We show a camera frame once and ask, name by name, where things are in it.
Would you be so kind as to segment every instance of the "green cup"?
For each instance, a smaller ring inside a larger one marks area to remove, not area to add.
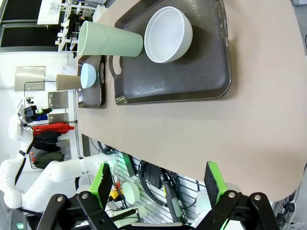
[[[79,55],[136,57],[142,48],[141,35],[108,25],[85,21],[79,33]]]

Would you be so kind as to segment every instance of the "white bowl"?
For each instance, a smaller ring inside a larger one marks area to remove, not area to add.
[[[167,63],[184,55],[192,38],[188,18],[175,7],[167,6],[150,19],[145,32],[145,50],[150,60]]]
[[[126,201],[131,205],[140,199],[140,190],[134,183],[125,182],[123,184],[123,192]]]

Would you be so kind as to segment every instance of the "small dark tray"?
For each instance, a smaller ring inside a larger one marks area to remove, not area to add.
[[[78,91],[78,107],[99,109],[106,102],[106,72],[105,56],[82,56],[78,62],[78,75],[81,75],[81,69],[84,63],[95,67],[97,78],[95,84],[87,89]]]

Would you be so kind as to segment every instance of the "white robot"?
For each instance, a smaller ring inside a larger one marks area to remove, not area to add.
[[[16,189],[15,184],[22,171],[24,161],[32,147],[33,135],[26,130],[17,116],[12,117],[9,127],[10,138],[21,142],[16,158],[5,160],[0,166],[0,190],[9,208],[23,207],[35,210],[53,195],[52,188],[57,184],[82,175],[96,176],[99,166],[105,161],[103,154],[84,159],[51,162],[25,193]]]

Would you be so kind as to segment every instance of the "dark gray tray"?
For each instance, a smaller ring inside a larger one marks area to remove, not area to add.
[[[186,54],[166,64],[152,62],[143,48],[138,57],[121,57],[121,74],[109,67],[118,105],[217,99],[231,83],[227,22],[222,0],[141,0],[123,15],[116,28],[141,34],[155,12],[165,6],[181,10],[193,27]]]
[[[95,67],[98,80],[87,89],[78,91],[78,107],[99,109],[106,102],[105,56],[82,56],[78,62],[78,75],[84,63]]]

